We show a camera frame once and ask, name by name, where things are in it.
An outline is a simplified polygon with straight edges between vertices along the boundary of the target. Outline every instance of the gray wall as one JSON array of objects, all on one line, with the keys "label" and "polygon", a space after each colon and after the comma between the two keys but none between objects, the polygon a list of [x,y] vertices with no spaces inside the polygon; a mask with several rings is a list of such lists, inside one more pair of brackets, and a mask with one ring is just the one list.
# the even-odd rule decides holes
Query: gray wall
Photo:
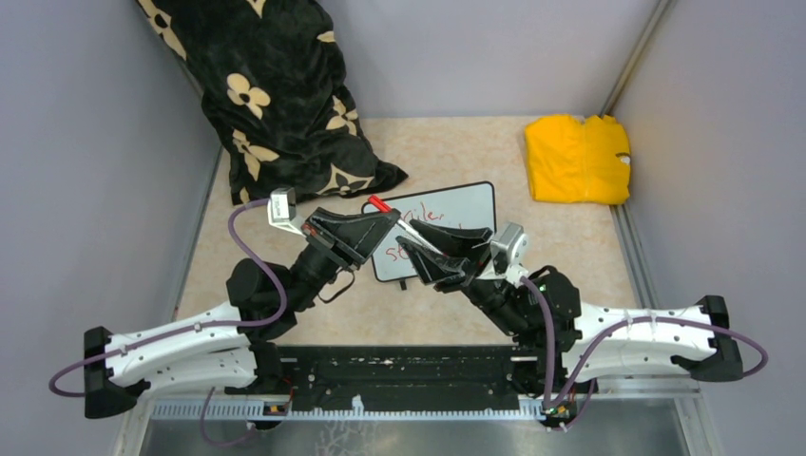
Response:
[{"label": "gray wall", "polygon": [[[48,392],[97,325],[165,321],[217,157],[134,1],[0,2],[3,454],[108,454],[116,419]],[[81,390],[81,375],[62,386]]]},{"label": "gray wall", "polygon": [[[616,110],[666,306],[725,295],[767,370],[706,388],[729,455],[803,454],[806,2],[679,2]],[[750,365],[756,361],[745,352]]]},{"label": "gray wall", "polygon": [[595,114],[653,0],[321,0],[364,117]]}]

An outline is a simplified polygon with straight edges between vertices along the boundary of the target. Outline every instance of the white plastic housing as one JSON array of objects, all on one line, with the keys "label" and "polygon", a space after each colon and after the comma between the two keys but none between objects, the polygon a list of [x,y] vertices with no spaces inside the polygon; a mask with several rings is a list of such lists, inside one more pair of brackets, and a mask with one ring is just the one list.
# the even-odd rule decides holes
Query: white plastic housing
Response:
[{"label": "white plastic housing", "polygon": [[[227,301],[205,313],[199,313],[157,328],[128,334],[113,334],[111,341],[106,344],[106,352],[128,346],[152,335],[167,333],[178,328],[194,326],[196,323],[214,320],[240,321],[240,312]],[[229,350],[248,345],[249,339],[245,335],[238,333],[238,328],[235,326],[205,328],[199,331],[174,335],[135,350],[128,350],[126,354],[112,356],[107,358],[106,367],[112,368],[113,374],[110,377],[112,383],[121,387],[128,387],[139,382],[149,373],[159,368],[170,366],[178,360],[187,359],[201,353]]]},{"label": "white plastic housing", "polygon": [[[582,339],[563,353],[563,365],[571,373],[591,341],[603,329],[620,321],[639,316],[669,316],[711,324],[710,317],[700,307],[652,311],[648,309],[612,309],[582,303],[582,315],[574,319],[574,326],[582,332]],[[672,364],[671,357],[679,355],[701,361],[716,352],[708,345],[714,333],[689,326],[667,323],[636,323],[621,328],[607,337],[587,359],[577,382],[604,375],[687,374]]]},{"label": "white plastic housing", "polygon": [[208,392],[211,388],[244,388],[255,381],[255,355],[249,349],[199,354],[157,369],[145,380],[149,389],[141,398],[189,391]]},{"label": "white plastic housing", "polygon": [[297,215],[294,189],[278,189],[272,192],[266,213],[269,216],[269,225],[280,230],[305,236],[302,233],[302,223],[305,221]]}]

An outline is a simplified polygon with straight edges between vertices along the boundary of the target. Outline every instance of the cable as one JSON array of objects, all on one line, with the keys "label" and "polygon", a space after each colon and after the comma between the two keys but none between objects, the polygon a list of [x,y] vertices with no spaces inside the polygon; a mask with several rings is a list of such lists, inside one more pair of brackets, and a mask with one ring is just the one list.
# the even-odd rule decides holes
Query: cable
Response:
[{"label": "cable", "polygon": [[[714,326],[714,325],[709,325],[707,323],[700,323],[698,321],[689,321],[689,320],[684,320],[682,318],[676,318],[676,317],[671,317],[671,316],[656,316],[655,321],[657,321],[658,323],[666,323],[666,324],[673,324],[673,325],[680,325],[680,326],[690,326],[692,328],[698,328],[700,330],[706,330],[706,331],[710,331],[712,333],[725,334],[725,335],[727,335],[729,337],[732,337],[734,339],[740,340],[740,341],[744,342],[745,344],[749,345],[750,347],[755,349],[758,352],[759,355],[761,355],[761,359],[758,361],[758,363],[753,368],[751,368],[750,370],[747,370],[742,375],[742,378],[746,378],[746,377],[749,377],[750,375],[754,375],[754,374],[758,373],[759,371],[764,369],[764,367],[767,365],[767,363],[770,360],[769,353],[763,347],[761,347],[761,345],[758,342],[756,342],[755,340],[751,339],[750,337],[748,337],[748,336],[746,336],[746,335],[744,335],[744,334],[742,334],[740,332],[735,332],[733,330],[727,330],[725,328],[722,328],[722,327],[719,327],[719,326]],[[637,317],[632,319],[632,324],[633,325],[642,324],[642,323],[651,323],[651,322],[652,322],[652,317],[651,316],[637,316]],[[571,389],[571,387],[573,387],[574,382],[576,382],[577,377],[579,376],[580,372],[582,371],[583,367],[585,366],[585,362],[590,357],[590,355],[593,354],[593,352],[596,350],[596,348],[599,346],[599,344],[601,344],[602,341],[605,340],[609,335],[611,335],[612,333],[614,333],[617,330],[620,330],[621,328],[624,328],[627,325],[629,325],[629,322],[624,320],[624,321],[620,321],[620,322],[616,323],[613,326],[610,326],[609,328],[605,329],[602,332],[599,332],[599,334],[597,334],[596,337],[590,342],[590,345],[587,346],[587,349],[585,349],[585,352],[583,353],[582,357],[580,358],[579,362],[577,363],[577,366],[574,368],[574,371],[568,376],[568,380],[566,381],[566,384],[563,385],[562,389],[560,389],[560,393],[557,395],[557,398],[554,401],[551,401],[549,404],[545,405],[544,407],[549,407],[549,408],[557,407],[557,405],[559,405],[562,402],[562,398],[565,397],[566,394],[568,394],[568,391]]]},{"label": "cable", "polygon": [[229,442],[216,442],[215,440],[211,439],[209,435],[207,435],[207,431],[204,429],[204,415],[207,414],[207,408],[210,406],[210,399],[213,397],[213,392],[216,390],[216,387],[210,389],[210,392],[207,393],[207,398],[204,399],[204,406],[201,407],[201,417],[199,418],[199,431],[201,432],[201,438],[208,444],[213,447],[218,448],[229,448],[234,447],[235,445],[242,444],[258,433],[255,429],[255,426],[247,422],[247,426],[249,430],[243,433],[239,438],[235,440],[230,440]]},{"label": "cable", "polygon": [[287,415],[288,412],[291,411],[291,403],[294,402],[294,384],[291,383],[290,378],[283,378],[282,381],[287,383],[288,386],[291,387],[288,390],[288,400],[285,401],[285,404],[282,406],[285,409],[285,411],[282,414]]},{"label": "cable", "polygon": [[350,287],[352,287],[353,284],[355,283],[355,273],[353,271],[345,270],[345,269],[342,269],[342,271],[350,273],[350,276],[352,276],[353,278],[350,279],[350,283],[345,285],[344,288],[342,288],[341,290],[337,291],[336,294],[330,296],[328,299],[325,299],[324,297],[322,297],[319,294],[317,294],[317,297],[319,298],[319,300],[322,301],[324,304],[330,304],[331,302],[337,300],[339,296],[344,295],[344,292],[346,292],[347,290],[350,290]]},{"label": "cable", "polygon": [[595,389],[596,389],[596,379],[594,378],[590,381],[590,388],[587,390],[587,397],[583,401],[582,408],[580,408],[580,411],[579,413],[577,413],[577,416],[573,417],[573,419],[571,419],[571,421],[569,421],[565,425],[565,427],[549,427],[549,429],[560,432],[569,432],[574,426],[576,426],[576,424],[579,423],[579,420],[582,418],[582,415],[585,414],[585,410],[587,410],[587,406],[590,404],[590,398],[593,396],[593,391]]},{"label": "cable", "polygon": [[[560,389],[560,392],[557,394],[557,397],[555,397],[552,400],[551,386],[554,383],[554,360],[555,360],[554,320],[551,318],[551,309],[548,306],[546,298],[543,296],[542,293],[540,293],[540,290],[537,289],[534,283],[532,283],[531,280],[529,280],[525,276],[521,277],[521,283],[523,283],[529,289],[532,295],[534,295],[534,297],[537,299],[537,302],[540,304],[540,310],[543,313],[543,318],[545,320],[547,360],[546,360],[546,380],[543,393],[543,408],[553,409],[563,402],[563,399],[571,390],[574,383],[576,382],[577,377],[579,376],[580,372],[585,366],[585,362],[591,356],[591,354],[593,354],[596,348],[599,347],[599,344],[601,344],[603,340],[605,340],[609,335],[611,335],[615,331],[629,325],[630,322],[626,320],[620,321],[615,325],[612,325],[609,328],[606,328],[603,331],[599,332],[599,334],[597,334],[596,337],[594,337],[593,340],[590,342],[590,345],[587,346],[587,349],[585,349],[585,352],[580,357],[580,360],[577,363],[576,367],[574,368],[574,371],[568,376],[566,383]],[[637,316],[632,319],[632,324],[650,323],[652,321],[653,317],[651,316]],[[690,326],[692,328],[698,328],[701,330],[710,331],[712,333],[725,334],[729,337],[735,338],[749,345],[750,347],[755,349],[758,352],[758,354],[761,355],[761,359],[760,361],[758,361],[758,364],[756,364],[752,369],[745,372],[742,378],[749,377],[750,375],[758,373],[759,371],[764,369],[764,366],[766,366],[767,362],[769,361],[769,353],[763,347],[761,347],[761,345],[758,342],[740,332],[735,332],[732,330],[728,330],[719,326],[709,325],[706,323],[689,321],[684,320],[682,318],[675,318],[670,316],[656,316],[654,317],[654,321],[659,323]]]},{"label": "cable", "polygon": [[[269,203],[269,200],[270,199],[257,199],[257,200],[251,201],[251,202],[247,202],[246,204],[243,204],[241,207],[239,207],[238,209],[233,211],[232,215],[229,216],[229,220],[227,222],[227,228],[229,230],[230,237],[232,237],[232,240],[235,241],[235,243],[240,247],[240,249],[248,257],[252,258],[252,260],[255,261],[256,264],[258,264],[258,266],[262,269],[263,272],[266,273],[267,276],[269,276],[269,279],[272,281],[272,283],[277,288],[278,295],[279,295],[279,308],[278,308],[278,310],[274,314],[272,314],[271,316],[269,316],[267,318],[263,318],[262,320],[256,320],[256,321],[238,321],[238,320],[207,321],[207,322],[203,322],[203,323],[200,324],[201,328],[218,328],[218,327],[225,327],[225,326],[238,326],[238,327],[242,327],[242,328],[261,327],[261,326],[272,324],[275,321],[277,321],[282,316],[282,314],[285,312],[286,308],[288,307],[288,296],[285,293],[285,288],[283,288],[282,283],[279,281],[279,278],[277,277],[277,275],[271,270],[271,268],[266,266],[266,263],[264,263],[260,259],[258,254],[253,252],[252,249],[250,249],[243,242],[243,240],[241,240],[240,236],[238,236],[238,233],[236,233],[236,231],[235,231],[235,219],[240,214],[248,211],[249,209],[255,208],[255,207],[265,206],[265,205],[267,205]],[[72,371],[75,371],[76,369],[82,368],[82,367],[90,365],[92,363],[96,363],[98,361],[103,361],[103,360],[105,360],[107,358],[110,358],[112,356],[117,356],[119,354],[123,354],[124,352],[130,352],[132,350],[136,350],[136,349],[138,349],[138,348],[140,348],[140,347],[142,347],[144,345],[153,344],[154,342],[164,340],[164,339],[166,339],[168,337],[173,337],[174,335],[183,334],[183,333],[189,333],[191,331],[195,331],[196,329],[197,328],[196,328],[195,325],[190,325],[190,326],[185,326],[185,327],[182,327],[182,328],[177,328],[177,329],[171,330],[169,332],[163,332],[161,334],[152,335],[151,337],[147,337],[147,338],[145,338],[143,340],[138,340],[137,342],[133,342],[130,345],[124,346],[122,349],[116,349],[116,350],[113,350],[113,351],[107,351],[105,353],[96,354],[95,356],[90,356],[89,358],[86,358],[86,359],[83,359],[81,361],[75,362],[75,363],[67,366],[66,368],[56,372],[56,374],[53,375],[50,378],[50,381],[48,382],[48,388],[50,389],[50,392],[52,392],[54,394],[57,394],[59,396],[64,396],[64,397],[84,397],[84,394],[82,392],[65,391],[63,389],[60,389],[59,387],[56,386],[56,382],[60,378],[64,377],[66,374],[68,374],[68,373],[70,373]]]},{"label": "cable", "polygon": [[551,409],[547,404],[549,402],[548,400],[551,398],[551,390],[554,386],[554,342],[556,341],[554,338],[554,319],[551,317],[551,309],[548,306],[548,301],[546,301],[546,298],[540,293],[540,290],[537,289],[537,286],[525,275],[521,277],[521,283],[523,283],[537,299],[538,304],[540,304],[540,312],[543,313],[543,321],[546,326],[546,381],[543,385],[543,408]]}]

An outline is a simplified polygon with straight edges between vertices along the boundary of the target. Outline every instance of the black end cap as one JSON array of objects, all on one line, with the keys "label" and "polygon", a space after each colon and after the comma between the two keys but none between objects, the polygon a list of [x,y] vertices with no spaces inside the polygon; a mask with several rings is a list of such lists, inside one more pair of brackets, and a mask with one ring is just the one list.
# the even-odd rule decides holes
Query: black end cap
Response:
[{"label": "black end cap", "polygon": [[[84,333],[84,358],[101,354],[112,332],[103,326]],[[84,416],[88,419],[108,418],[134,408],[137,398],[150,386],[141,380],[130,387],[119,387],[111,381],[112,369],[105,361],[84,366]]]},{"label": "black end cap", "polygon": [[[725,298],[717,295],[704,296],[697,302],[700,310],[711,317],[711,324],[720,328],[730,328],[730,318]],[[735,382],[744,377],[744,366],[741,362],[739,344],[730,336],[715,334],[711,339],[711,347],[717,352],[703,359],[692,361],[682,356],[672,356],[672,363],[682,367],[691,374],[691,378],[701,382]]]},{"label": "black end cap", "polygon": [[579,289],[563,273],[553,266],[545,266],[529,276],[538,288],[546,286],[542,291],[551,307],[551,315],[555,320],[573,320],[582,315],[582,299]]},{"label": "black end cap", "polygon": [[265,282],[266,273],[255,261],[244,258],[235,265],[226,281],[227,296],[232,303],[246,302],[262,290]]}]

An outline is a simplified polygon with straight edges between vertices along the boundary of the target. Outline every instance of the yellow cloth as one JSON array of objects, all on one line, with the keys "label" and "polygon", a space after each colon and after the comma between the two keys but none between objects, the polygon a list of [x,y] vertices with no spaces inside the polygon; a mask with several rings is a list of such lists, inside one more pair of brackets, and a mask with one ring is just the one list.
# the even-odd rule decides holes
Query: yellow cloth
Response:
[{"label": "yellow cloth", "polygon": [[614,118],[580,122],[567,114],[547,116],[525,133],[535,200],[622,204],[629,198],[629,140]]}]

